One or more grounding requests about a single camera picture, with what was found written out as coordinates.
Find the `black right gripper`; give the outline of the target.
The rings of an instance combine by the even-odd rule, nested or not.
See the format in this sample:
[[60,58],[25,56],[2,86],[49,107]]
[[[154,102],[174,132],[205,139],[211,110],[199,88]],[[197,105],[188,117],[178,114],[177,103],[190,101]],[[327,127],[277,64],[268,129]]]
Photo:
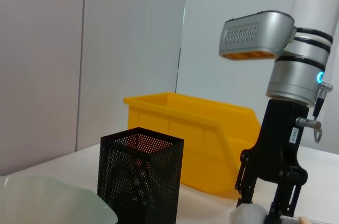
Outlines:
[[[308,178],[297,160],[304,129],[296,125],[296,119],[305,118],[308,111],[308,107],[293,101],[271,99],[267,104],[256,143],[260,160],[255,164],[258,178],[278,183],[267,219],[294,216],[301,186]],[[251,204],[257,177],[249,168],[248,150],[242,151],[240,162],[235,183],[235,190],[240,194],[237,205]]]

